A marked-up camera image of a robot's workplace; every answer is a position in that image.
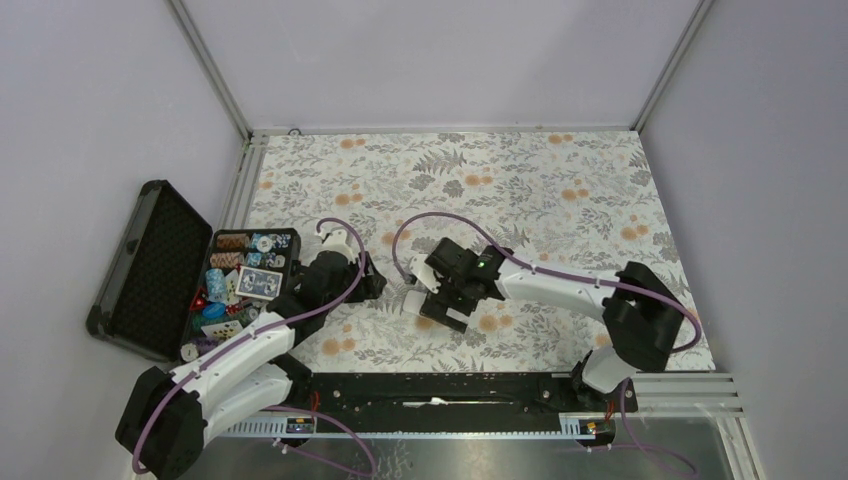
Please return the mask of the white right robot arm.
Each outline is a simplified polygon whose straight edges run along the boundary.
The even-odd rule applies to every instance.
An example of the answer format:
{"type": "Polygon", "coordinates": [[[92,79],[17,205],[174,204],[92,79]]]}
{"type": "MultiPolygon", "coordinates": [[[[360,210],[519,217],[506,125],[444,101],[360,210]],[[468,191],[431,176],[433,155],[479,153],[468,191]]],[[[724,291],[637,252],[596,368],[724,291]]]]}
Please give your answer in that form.
{"type": "Polygon", "coordinates": [[[571,373],[575,402],[589,412],[607,405],[634,374],[663,372],[684,320],[676,298],[638,262],[620,271],[557,270],[496,245],[476,253],[444,238],[415,256],[410,270],[414,288],[404,312],[459,333],[483,300],[535,302],[602,323],[609,345],[590,351],[571,373]]]}

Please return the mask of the white remote control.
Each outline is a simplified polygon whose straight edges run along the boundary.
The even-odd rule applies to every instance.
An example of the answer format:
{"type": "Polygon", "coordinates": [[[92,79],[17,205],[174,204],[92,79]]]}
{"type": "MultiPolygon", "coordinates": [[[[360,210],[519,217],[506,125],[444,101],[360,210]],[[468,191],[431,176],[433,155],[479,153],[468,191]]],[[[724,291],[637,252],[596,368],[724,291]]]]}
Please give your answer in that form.
{"type": "Polygon", "coordinates": [[[420,316],[426,300],[426,293],[421,291],[410,291],[405,296],[402,310],[406,314],[420,316]]]}

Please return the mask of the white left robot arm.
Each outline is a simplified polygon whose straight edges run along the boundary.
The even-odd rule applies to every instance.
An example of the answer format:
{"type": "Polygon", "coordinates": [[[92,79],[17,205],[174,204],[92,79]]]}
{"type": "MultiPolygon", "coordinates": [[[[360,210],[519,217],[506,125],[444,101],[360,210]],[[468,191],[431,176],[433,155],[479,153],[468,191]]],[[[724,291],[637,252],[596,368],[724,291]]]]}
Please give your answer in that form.
{"type": "Polygon", "coordinates": [[[339,305],[376,299],[384,286],[369,253],[322,250],[293,287],[234,337],[170,371],[144,371],[115,433],[131,455],[132,470],[176,479],[234,424],[270,406],[304,407],[308,381],[286,373],[274,359],[322,328],[339,305]]]}

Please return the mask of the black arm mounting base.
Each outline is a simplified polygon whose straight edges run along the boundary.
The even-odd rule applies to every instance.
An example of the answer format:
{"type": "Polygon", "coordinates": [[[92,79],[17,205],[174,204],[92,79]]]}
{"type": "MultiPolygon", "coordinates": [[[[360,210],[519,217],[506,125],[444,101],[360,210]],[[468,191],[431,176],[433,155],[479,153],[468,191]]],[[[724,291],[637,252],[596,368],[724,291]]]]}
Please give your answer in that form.
{"type": "Polygon", "coordinates": [[[567,373],[314,373],[284,405],[314,407],[356,433],[551,433],[563,414],[638,410],[632,387],[575,389],[567,373]]]}

